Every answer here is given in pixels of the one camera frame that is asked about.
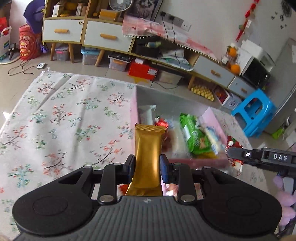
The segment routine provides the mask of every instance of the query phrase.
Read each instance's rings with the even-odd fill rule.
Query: wooden cabinet
[[[244,80],[239,77],[235,77],[231,84],[228,86],[228,89],[233,93],[246,98],[248,95],[252,94],[255,91],[255,88],[247,84]]]
[[[128,52],[131,42],[132,37],[123,36],[122,25],[90,20],[87,22],[84,46]]]
[[[84,20],[51,19],[45,20],[42,41],[80,43]]]
[[[225,88],[234,79],[234,75],[230,71],[203,56],[200,56],[196,61],[194,71]]]

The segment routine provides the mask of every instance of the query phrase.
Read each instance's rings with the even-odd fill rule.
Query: shelf
[[[98,19],[98,18],[88,18],[87,20],[88,21],[94,21],[94,22],[101,22],[101,23],[116,24],[116,25],[121,25],[122,26],[122,22],[112,22],[112,21],[102,20],[102,19]]]
[[[74,20],[84,20],[85,16],[69,16],[69,17],[49,17],[44,20],[56,20],[56,19],[74,19]]]

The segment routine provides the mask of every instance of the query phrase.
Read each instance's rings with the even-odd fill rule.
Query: plastic storage box
[[[115,58],[110,58],[110,63],[109,63],[109,68],[110,69],[115,69],[118,71],[124,72],[126,70],[127,62],[115,59]]]
[[[238,96],[228,92],[218,85],[214,89],[214,94],[216,95],[220,104],[229,110],[234,110],[242,102]]]
[[[95,65],[98,55],[100,53],[99,49],[96,48],[81,48],[82,64],[83,65]]]
[[[67,61],[70,59],[69,46],[60,46],[55,49],[57,60]]]

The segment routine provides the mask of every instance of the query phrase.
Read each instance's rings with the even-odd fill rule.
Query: white wall
[[[253,0],[163,0],[160,11],[187,20],[192,24],[189,33],[206,47],[211,49],[216,57],[225,53],[226,47],[235,41],[243,24],[244,15]],[[271,16],[275,11],[276,19]],[[260,0],[255,10],[249,39],[266,50],[274,60],[279,56],[281,48],[288,37],[296,39],[296,13],[282,22],[281,0]]]
[[[26,24],[26,19],[23,14],[24,11],[32,0],[12,0],[9,24],[12,27],[10,41],[12,43],[20,44],[19,40],[19,27]]]

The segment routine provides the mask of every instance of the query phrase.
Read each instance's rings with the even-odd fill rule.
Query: orange fruit
[[[233,64],[230,67],[230,72],[233,74],[239,75],[240,74],[240,66],[238,64]]]
[[[233,47],[230,47],[230,46],[227,49],[227,53],[229,56],[231,56],[233,58],[235,58],[237,56],[237,50]]]

